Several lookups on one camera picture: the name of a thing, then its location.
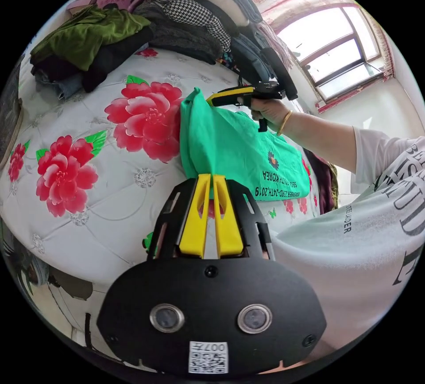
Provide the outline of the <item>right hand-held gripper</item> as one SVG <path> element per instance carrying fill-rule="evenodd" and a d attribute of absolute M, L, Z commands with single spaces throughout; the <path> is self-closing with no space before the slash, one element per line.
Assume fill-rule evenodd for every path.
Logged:
<path fill-rule="evenodd" d="M 265 104 L 269 100 L 282 101 L 284 95 L 279 89 L 276 81 L 259 82 L 255 86 L 233 87 L 221 90 L 206 99 L 207 103 L 213 107 L 235 105 L 245 107 L 253 111 L 252 100 L 256 99 L 260 104 Z"/>

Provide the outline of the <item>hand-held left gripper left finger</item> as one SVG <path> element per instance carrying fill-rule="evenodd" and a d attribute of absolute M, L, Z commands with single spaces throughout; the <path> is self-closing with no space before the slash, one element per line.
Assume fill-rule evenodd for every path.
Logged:
<path fill-rule="evenodd" d="M 180 253 L 185 256 L 203 257 L 205 252 L 210 174 L 200 174 L 195 182 L 189 209 L 179 242 Z"/>

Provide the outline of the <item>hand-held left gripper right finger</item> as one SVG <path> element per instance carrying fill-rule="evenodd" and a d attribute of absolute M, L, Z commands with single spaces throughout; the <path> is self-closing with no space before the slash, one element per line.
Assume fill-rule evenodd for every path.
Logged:
<path fill-rule="evenodd" d="M 213 175 L 212 181 L 217 255 L 240 256 L 243 252 L 243 241 L 226 178 L 222 175 Z"/>

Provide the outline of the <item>person's right hand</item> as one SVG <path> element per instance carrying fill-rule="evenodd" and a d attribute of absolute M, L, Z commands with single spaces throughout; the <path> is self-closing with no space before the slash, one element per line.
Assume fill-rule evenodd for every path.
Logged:
<path fill-rule="evenodd" d="M 284 133 L 290 118 L 294 116 L 292 110 L 276 99 L 252 98 L 250 111 L 254 121 L 265 120 L 267 126 L 278 135 Z"/>

